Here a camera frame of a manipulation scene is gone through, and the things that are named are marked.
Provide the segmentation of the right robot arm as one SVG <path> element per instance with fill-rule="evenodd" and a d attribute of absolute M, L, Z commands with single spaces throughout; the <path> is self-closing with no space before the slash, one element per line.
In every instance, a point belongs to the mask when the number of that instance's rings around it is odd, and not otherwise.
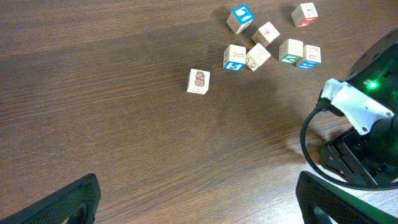
<path fill-rule="evenodd" d="M 319 97 L 328 111 L 352 127 L 327 142 L 323 168 L 358 185 L 390 184 L 397 178 L 397 30 L 377 41 L 345 80 L 330 79 Z"/>

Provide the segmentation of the green Z wooden block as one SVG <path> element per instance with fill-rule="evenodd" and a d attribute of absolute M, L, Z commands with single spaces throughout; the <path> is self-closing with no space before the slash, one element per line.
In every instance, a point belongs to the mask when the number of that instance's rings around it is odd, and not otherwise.
<path fill-rule="evenodd" d="M 293 64 L 303 58 L 303 42 L 301 40 L 287 39 L 279 47 L 279 61 Z"/>

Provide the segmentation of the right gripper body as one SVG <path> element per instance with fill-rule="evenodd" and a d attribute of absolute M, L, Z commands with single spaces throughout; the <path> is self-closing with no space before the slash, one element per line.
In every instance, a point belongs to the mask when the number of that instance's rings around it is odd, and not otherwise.
<path fill-rule="evenodd" d="M 351 184 L 381 185 L 397 180 L 397 116 L 360 135 L 351 128 L 320 149 L 321 166 Z"/>

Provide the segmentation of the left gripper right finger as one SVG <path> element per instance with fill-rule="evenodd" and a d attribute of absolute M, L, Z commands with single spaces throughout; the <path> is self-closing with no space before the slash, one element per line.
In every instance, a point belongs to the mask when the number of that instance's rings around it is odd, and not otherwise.
<path fill-rule="evenodd" d="M 300 173 L 295 192 L 305 223 L 397 224 L 396 217 L 307 171 Z"/>

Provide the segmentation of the red A wooden block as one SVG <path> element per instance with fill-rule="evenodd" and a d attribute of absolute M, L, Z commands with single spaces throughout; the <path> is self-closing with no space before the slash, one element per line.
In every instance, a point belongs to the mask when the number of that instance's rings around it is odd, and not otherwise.
<path fill-rule="evenodd" d="M 276 38 L 280 36 L 279 31 L 271 22 L 266 22 L 251 37 L 255 44 L 261 44 L 263 47 L 269 46 Z"/>

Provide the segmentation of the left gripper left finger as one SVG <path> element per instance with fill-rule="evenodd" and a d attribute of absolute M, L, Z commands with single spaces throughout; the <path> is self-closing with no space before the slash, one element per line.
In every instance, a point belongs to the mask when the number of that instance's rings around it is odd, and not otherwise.
<path fill-rule="evenodd" d="M 95 222 L 101 198 L 94 173 L 68 184 L 60 190 L 1 220 L 1 224 L 85 223 Z"/>

